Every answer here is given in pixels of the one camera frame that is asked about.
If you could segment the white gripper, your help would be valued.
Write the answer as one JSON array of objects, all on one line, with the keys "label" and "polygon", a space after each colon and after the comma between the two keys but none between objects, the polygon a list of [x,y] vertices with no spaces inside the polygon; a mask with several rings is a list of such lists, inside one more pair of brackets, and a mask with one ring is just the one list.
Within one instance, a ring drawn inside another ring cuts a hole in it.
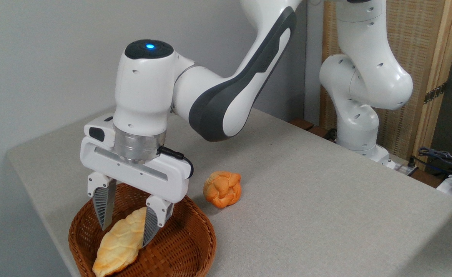
[{"label": "white gripper", "polygon": [[190,164],[161,154],[144,164],[133,164],[118,156],[111,114],[105,114],[84,126],[81,144],[82,164],[94,170],[88,176],[87,193],[93,200],[102,230],[112,222],[116,180],[150,193],[146,200],[145,229],[142,246],[155,237],[172,216],[174,203],[180,202],[188,190]]}]

